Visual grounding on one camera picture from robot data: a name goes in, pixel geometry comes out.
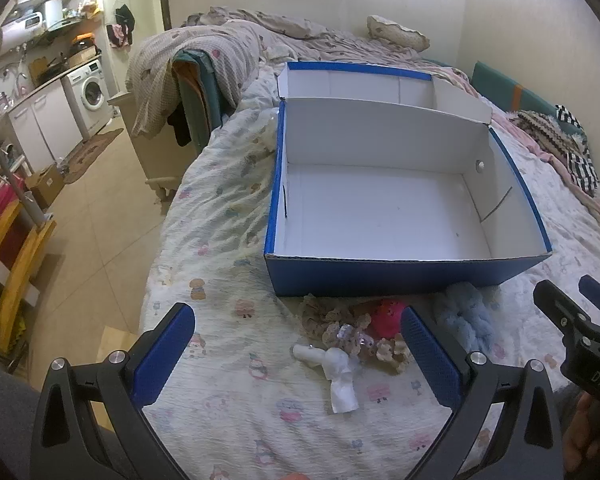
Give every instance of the blue box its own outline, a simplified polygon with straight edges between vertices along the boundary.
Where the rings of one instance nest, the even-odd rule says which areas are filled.
[[[497,285],[551,255],[491,109],[427,73],[288,63],[264,257],[279,296]]]

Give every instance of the hand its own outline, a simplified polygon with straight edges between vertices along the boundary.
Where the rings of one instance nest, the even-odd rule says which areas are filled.
[[[591,460],[600,450],[600,438],[592,440],[589,409],[593,397],[583,393],[578,400],[571,424],[562,437],[564,470],[572,473],[579,468],[583,458]]]

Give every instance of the silver bolt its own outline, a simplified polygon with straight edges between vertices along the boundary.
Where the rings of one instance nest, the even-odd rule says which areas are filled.
[[[529,366],[531,366],[531,369],[535,370],[536,372],[541,372],[544,370],[544,365],[538,361],[538,359],[531,359]]]
[[[125,360],[126,354],[122,350],[115,350],[109,354],[109,362],[117,365]]]
[[[485,362],[487,362],[486,355],[484,355],[481,352],[472,352],[471,355],[469,355],[469,359],[471,359],[472,363],[480,365],[480,366],[482,366],[483,364],[485,364]]]
[[[58,359],[54,359],[51,363],[51,368],[53,370],[61,370],[64,368],[64,359],[59,357]]]

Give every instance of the bed sheet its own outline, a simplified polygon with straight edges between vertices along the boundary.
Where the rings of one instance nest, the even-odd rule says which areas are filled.
[[[262,256],[275,95],[274,70],[261,62],[236,113],[187,170],[164,221],[141,331],[184,301],[196,313],[196,333],[158,401],[144,412],[190,478],[279,479],[301,472],[312,480],[402,479],[450,410],[436,402],[411,364],[397,376],[360,368],[354,378],[360,408],[335,415],[320,368],[292,358],[294,343],[309,342],[294,315],[299,300],[274,295]],[[540,359],[558,387],[566,384],[558,369],[564,349],[560,333],[534,307],[533,287],[553,280],[600,323],[600,313],[577,291],[585,273],[600,281],[600,225],[551,166],[494,129],[536,200],[554,254],[482,290],[496,331],[490,358],[509,365]],[[472,461],[484,450],[496,416],[497,410],[488,416]]]

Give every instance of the brown rug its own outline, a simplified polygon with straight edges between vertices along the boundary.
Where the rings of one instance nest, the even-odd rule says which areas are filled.
[[[118,128],[106,134],[96,134],[84,144],[79,144],[67,156],[68,172],[64,174],[64,183],[72,184],[84,175],[93,161],[113,142],[124,128]]]

